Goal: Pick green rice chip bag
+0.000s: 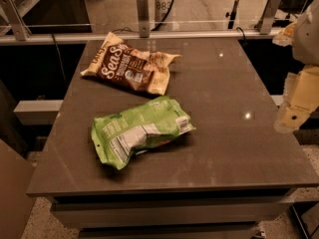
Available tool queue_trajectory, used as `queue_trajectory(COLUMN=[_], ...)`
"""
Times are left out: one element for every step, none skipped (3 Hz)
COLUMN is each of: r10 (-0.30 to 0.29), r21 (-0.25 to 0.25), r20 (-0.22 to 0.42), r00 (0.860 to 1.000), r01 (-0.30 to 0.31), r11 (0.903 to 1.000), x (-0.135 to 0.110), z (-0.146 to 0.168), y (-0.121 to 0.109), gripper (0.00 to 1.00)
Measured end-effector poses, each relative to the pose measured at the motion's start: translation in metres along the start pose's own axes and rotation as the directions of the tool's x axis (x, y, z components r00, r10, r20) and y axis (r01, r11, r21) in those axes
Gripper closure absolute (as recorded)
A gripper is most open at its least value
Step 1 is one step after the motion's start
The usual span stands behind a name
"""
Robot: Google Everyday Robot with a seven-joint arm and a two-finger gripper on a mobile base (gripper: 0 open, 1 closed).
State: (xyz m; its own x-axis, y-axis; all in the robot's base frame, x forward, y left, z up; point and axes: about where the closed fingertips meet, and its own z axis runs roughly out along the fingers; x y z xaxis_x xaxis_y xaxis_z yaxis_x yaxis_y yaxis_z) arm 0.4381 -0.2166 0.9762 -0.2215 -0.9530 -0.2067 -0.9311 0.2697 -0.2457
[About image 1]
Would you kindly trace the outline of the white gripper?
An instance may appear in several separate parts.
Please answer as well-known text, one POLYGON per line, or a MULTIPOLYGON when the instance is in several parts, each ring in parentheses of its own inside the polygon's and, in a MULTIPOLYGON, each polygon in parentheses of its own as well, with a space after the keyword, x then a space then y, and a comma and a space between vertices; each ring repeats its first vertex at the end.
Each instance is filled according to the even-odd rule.
POLYGON ((293 58, 309 64, 298 74, 289 73, 285 79, 283 102, 274 128, 290 133, 300 128, 319 108, 319 0, 313 0, 297 23, 283 28, 272 43, 281 47, 292 45, 293 58))

